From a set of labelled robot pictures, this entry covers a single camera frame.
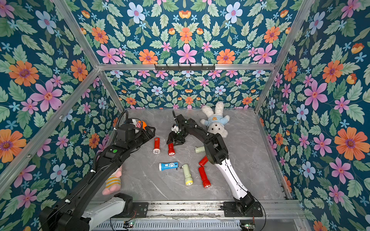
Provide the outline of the red flashlight white rim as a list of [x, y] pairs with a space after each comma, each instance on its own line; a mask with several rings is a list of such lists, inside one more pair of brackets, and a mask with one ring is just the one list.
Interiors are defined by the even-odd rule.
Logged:
[[153, 154], [155, 155], [158, 155], [161, 153], [161, 149], [160, 149], [160, 138], [155, 138], [154, 139], [154, 148], [153, 148]]

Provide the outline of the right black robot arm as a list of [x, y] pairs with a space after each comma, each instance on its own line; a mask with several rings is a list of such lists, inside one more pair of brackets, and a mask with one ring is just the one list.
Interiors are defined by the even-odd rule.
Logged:
[[192, 135], [203, 143], [208, 161], [215, 165], [227, 181], [236, 203], [236, 211], [245, 217], [253, 208], [255, 198], [243, 185], [229, 158], [227, 146], [220, 134], [212, 134], [199, 126], [195, 120], [186, 119], [182, 114], [173, 113], [174, 125], [169, 133], [167, 144], [183, 145], [186, 137]]

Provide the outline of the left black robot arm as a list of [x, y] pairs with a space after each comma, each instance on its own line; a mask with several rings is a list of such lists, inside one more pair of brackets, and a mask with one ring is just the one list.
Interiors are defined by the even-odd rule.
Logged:
[[53, 208], [46, 207], [40, 214], [40, 229], [43, 231], [91, 231], [106, 220], [135, 213], [133, 198], [117, 193], [107, 202], [88, 209], [88, 205], [99, 189], [122, 164], [145, 143], [155, 137], [156, 129], [151, 126], [137, 128], [125, 122], [115, 128], [118, 137], [101, 152], [90, 172], [79, 182], [65, 199]]

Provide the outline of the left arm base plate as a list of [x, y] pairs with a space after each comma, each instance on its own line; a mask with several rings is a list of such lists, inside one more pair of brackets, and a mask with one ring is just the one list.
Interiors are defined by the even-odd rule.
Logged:
[[123, 212], [113, 218], [146, 218], [148, 213], [148, 202], [133, 202]]

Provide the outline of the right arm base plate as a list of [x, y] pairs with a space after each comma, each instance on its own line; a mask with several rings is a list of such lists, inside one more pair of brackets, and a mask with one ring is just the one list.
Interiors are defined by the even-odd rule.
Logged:
[[251, 206], [243, 206], [239, 202], [223, 202], [220, 210], [224, 212], [225, 217], [258, 217], [264, 216], [261, 204], [254, 202]]

